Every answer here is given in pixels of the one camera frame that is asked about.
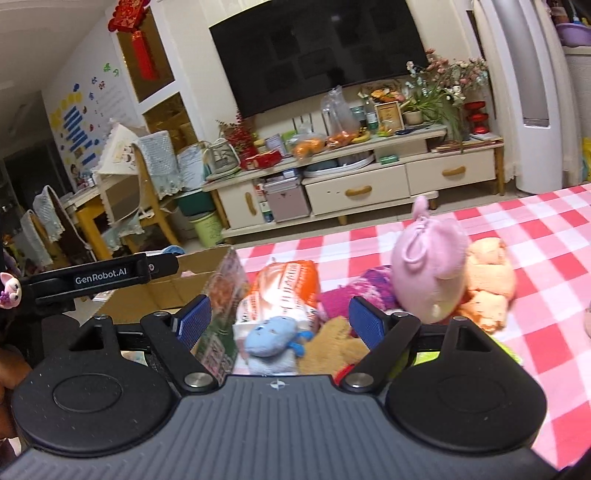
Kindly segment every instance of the blue gripper pad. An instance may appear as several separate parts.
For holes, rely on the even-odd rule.
[[[362,297],[349,302],[349,324],[370,350],[384,339],[388,321],[388,315]]]
[[[212,302],[208,296],[199,295],[174,314],[178,340],[192,349],[212,321]]]

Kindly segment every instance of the picture frame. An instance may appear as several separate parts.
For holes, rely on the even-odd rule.
[[[375,106],[375,113],[380,123],[384,120],[392,121],[395,132],[404,130],[404,121],[402,120],[402,111],[400,110],[399,102],[378,103]]]

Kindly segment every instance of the ceiling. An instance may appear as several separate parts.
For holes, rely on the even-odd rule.
[[[50,138],[41,90],[114,4],[114,0],[0,0],[1,156]],[[9,135],[19,109],[21,121]]]

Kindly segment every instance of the snack bag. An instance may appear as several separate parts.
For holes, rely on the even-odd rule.
[[[296,320],[299,330],[315,332],[320,294],[318,271],[313,261],[272,263],[256,276],[250,292],[238,304],[234,338],[241,344],[257,325],[276,316]]]

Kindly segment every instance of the banana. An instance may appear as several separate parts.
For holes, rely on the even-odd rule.
[[[363,142],[367,142],[367,140],[369,140],[371,138],[371,133],[369,133],[369,131],[366,131],[363,135],[361,135],[360,137],[356,137],[353,140],[351,140],[352,144],[356,144],[356,143],[363,143]]]

